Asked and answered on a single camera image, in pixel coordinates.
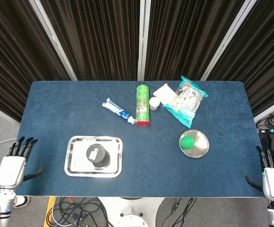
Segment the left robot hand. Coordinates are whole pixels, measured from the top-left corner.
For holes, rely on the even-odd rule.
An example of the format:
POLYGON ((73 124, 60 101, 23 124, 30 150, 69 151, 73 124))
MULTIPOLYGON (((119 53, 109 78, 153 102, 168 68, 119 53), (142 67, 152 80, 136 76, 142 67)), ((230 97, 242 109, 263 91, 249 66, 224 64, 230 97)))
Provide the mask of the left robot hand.
POLYGON ((14 190, 24 181, 36 178, 45 169, 42 167, 33 174, 25 174, 26 164, 37 139, 21 137, 8 149, 0 164, 0 188, 14 190))

